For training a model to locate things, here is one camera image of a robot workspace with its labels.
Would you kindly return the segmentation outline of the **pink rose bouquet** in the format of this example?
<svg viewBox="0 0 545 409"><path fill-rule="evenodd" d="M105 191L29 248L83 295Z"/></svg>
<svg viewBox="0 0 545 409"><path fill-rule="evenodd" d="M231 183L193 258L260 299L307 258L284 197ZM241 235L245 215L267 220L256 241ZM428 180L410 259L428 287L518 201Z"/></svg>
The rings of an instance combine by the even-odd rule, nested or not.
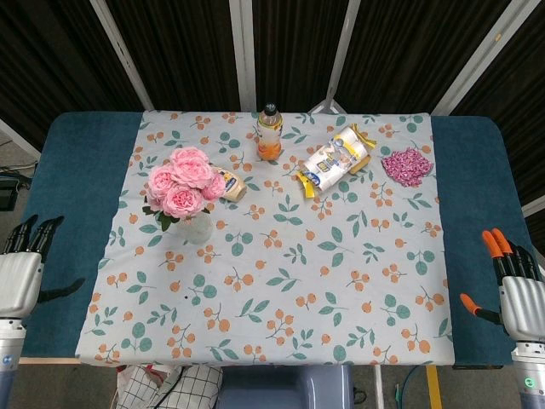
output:
<svg viewBox="0 0 545 409"><path fill-rule="evenodd" d="M166 164L152 169L143 211L153 215L165 232L176 223L189 224L209 210L206 205L224 196L225 177L196 147L176 148Z"/></svg>

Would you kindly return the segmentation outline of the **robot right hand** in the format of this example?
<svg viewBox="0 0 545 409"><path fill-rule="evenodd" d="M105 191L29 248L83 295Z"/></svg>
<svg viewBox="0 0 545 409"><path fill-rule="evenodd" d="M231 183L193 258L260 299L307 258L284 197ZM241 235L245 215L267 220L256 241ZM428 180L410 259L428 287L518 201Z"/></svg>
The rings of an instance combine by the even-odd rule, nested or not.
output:
<svg viewBox="0 0 545 409"><path fill-rule="evenodd" d="M545 280L529 251L506 239L497 228L482 239L490 253L498 284L498 312L479 306L468 294L460 300L472 315L500 325L516 342L545 343Z"/></svg>

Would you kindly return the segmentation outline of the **black pleated curtain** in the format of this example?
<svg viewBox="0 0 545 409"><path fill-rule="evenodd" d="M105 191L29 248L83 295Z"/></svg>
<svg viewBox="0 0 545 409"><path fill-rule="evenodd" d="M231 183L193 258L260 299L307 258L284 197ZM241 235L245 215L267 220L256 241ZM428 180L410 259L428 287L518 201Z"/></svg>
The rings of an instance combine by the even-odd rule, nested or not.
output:
<svg viewBox="0 0 545 409"><path fill-rule="evenodd" d="M361 0L336 101L430 112L509 0ZM228 0L106 0L156 108L240 108ZM256 103L325 98L348 0L253 0ZM0 0L0 119L41 148L63 112L142 104L89 0ZM455 109L491 118L519 199L545 194L545 0Z"/></svg>

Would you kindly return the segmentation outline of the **white checked fabric bag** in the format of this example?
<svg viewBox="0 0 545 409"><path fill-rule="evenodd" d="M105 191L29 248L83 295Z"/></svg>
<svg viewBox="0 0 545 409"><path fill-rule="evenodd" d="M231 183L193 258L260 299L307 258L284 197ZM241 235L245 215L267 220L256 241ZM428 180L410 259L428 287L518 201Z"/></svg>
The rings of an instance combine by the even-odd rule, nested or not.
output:
<svg viewBox="0 0 545 409"><path fill-rule="evenodd" d="M210 366L126 366L110 409L214 409L223 370Z"/></svg>

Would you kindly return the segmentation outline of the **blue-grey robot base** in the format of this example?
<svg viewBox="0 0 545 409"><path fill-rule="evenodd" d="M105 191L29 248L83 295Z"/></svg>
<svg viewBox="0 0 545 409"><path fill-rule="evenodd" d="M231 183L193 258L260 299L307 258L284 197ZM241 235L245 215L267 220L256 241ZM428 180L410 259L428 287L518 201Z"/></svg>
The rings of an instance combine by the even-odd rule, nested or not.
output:
<svg viewBox="0 0 545 409"><path fill-rule="evenodd" d="M347 366L231 366L215 409L353 409Z"/></svg>

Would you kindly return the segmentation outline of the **pink patterned packet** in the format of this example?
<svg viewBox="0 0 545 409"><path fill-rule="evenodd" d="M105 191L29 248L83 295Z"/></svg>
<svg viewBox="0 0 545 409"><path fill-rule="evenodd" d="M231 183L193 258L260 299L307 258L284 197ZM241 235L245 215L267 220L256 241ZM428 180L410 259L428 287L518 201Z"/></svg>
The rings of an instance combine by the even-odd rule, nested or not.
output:
<svg viewBox="0 0 545 409"><path fill-rule="evenodd" d="M433 169L433 163L411 147L392 152L381 164L386 175L402 187L419 187Z"/></svg>

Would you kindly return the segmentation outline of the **white table leg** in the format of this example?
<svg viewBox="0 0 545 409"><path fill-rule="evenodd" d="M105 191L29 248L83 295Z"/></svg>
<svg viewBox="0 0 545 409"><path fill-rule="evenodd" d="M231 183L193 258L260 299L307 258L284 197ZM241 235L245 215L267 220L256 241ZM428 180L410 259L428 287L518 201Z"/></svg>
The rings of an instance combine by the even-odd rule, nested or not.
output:
<svg viewBox="0 0 545 409"><path fill-rule="evenodd" d="M375 396L376 396L376 409L385 409L384 395L383 395L383 382L382 382L382 368L380 365L373 366L374 379L375 379Z"/></svg>

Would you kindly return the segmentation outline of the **orange drink plastic bottle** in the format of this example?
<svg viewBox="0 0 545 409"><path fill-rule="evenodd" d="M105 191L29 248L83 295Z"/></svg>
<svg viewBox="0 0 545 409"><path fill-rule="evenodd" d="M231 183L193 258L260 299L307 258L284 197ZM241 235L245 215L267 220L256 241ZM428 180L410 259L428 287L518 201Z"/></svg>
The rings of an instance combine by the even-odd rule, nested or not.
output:
<svg viewBox="0 0 545 409"><path fill-rule="evenodd" d="M258 155L266 161L277 160L281 151L284 121L274 103L267 103L257 119Z"/></svg>

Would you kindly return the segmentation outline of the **mayonnaise squeeze bottle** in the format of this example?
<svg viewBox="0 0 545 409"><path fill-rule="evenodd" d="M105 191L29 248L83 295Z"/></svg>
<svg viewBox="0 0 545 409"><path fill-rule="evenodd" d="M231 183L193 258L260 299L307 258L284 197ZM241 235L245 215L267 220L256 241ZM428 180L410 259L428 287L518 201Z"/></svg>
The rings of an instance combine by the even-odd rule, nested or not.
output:
<svg viewBox="0 0 545 409"><path fill-rule="evenodd" d="M215 167L215 170L225 181L225 192L222 198L232 203L239 202L247 192L244 181L229 170L225 170L221 167Z"/></svg>

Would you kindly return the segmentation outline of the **teal table cover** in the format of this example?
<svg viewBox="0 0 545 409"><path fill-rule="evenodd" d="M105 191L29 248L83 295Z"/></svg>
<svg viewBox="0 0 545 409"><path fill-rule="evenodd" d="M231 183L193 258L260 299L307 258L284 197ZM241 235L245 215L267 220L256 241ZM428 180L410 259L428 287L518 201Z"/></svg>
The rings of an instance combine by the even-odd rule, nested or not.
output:
<svg viewBox="0 0 545 409"><path fill-rule="evenodd" d="M41 220L64 217L49 250L43 287L68 286L80 277L86 281L70 296L35 308L26 320L26 358L79 359L78 340L144 113L65 113L49 129L25 211ZM429 174L436 176L439 195L451 364L506 365L513 341L500 326L471 316L459 298L467 292L486 308L499 304L484 230L500 228L512 241L529 244L502 137L488 118L430 118L435 159Z"/></svg>

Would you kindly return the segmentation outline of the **packaged white paper rolls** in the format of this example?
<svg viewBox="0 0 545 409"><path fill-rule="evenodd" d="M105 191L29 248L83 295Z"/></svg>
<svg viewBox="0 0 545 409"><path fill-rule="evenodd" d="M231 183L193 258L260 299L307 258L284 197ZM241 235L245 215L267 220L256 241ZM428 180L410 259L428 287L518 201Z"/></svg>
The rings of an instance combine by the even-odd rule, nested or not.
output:
<svg viewBox="0 0 545 409"><path fill-rule="evenodd" d="M306 199L334 186L348 171L376 148L377 141L350 124L304 161L296 174Z"/></svg>

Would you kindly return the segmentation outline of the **black box device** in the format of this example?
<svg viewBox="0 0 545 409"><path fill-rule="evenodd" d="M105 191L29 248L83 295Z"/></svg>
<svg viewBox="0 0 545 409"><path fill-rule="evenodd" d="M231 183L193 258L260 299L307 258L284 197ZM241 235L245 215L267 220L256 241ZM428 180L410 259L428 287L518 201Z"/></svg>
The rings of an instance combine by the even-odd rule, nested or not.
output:
<svg viewBox="0 0 545 409"><path fill-rule="evenodd" d="M12 211L18 198L19 181L0 177L0 211Z"/></svg>

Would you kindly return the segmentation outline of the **white frame post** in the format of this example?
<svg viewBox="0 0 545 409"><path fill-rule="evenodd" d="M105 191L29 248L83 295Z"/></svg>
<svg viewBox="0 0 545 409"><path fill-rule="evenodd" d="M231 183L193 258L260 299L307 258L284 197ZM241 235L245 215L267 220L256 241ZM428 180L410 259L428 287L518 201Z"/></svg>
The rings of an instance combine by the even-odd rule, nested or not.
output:
<svg viewBox="0 0 545 409"><path fill-rule="evenodd" d="M154 110L152 99L146 90L146 86L138 72L132 55L123 39L118 25L108 7L106 0L89 0L92 9L95 12L110 44L124 69L134 92L136 93L141 105L147 111Z"/></svg>
<svg viewBox="0 0 545 409"><path fill-rule="evenodd" d="M432 116L452 114L541 1L511 0L509 2L432 110Z"/></svg>
<svg viewBox="0 0 545 409"><path fill-rule="evenodd" d="M358 17L361 0L348 0L341 34L336 49L336 57L330 74L328 100L333 113L345 113L346 110L335 100L336 92L341 80L342 71L346 62L348 48L352 39L353 29Z"/></svg>
<svg viewBox="0 0 545 409"><path fill-rule="evenodd" d="M256 112L255 42L252 0L228 0L240 107Z"/></svg>

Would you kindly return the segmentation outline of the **textured clear glass vase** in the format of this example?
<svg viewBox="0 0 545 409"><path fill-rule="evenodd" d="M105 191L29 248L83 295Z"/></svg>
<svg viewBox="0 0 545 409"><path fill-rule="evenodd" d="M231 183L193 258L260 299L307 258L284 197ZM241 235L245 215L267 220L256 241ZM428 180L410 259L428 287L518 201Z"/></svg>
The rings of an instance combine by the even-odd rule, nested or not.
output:
<svg viewBox="0 0 545 409"><path fill-rule="evenodd" d="M210 239L213 231L210 214L205 211L181 218L173 223L172 227L175 235L186 245L204 244Z"/></svg>

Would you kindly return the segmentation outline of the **fruit leaf print tablecloth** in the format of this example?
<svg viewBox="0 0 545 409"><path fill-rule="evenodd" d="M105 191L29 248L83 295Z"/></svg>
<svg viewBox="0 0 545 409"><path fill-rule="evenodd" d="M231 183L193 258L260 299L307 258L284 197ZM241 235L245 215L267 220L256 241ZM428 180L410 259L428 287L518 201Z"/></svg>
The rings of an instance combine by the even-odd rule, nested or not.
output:
<svg viewBox="0 0 545 409"><path fill-rule="evenodd" d="M344 127L377 141L356 175L306 199L299 166ZM419 187L382 159L434 161L426 113L284 115L282 152L256 152L254 113L146 112L135 138L78 358L91 365L449 365L455 359L435 174ZM209 204L183 244L143 212L151 170L195 146L248 190Z"/></svg>

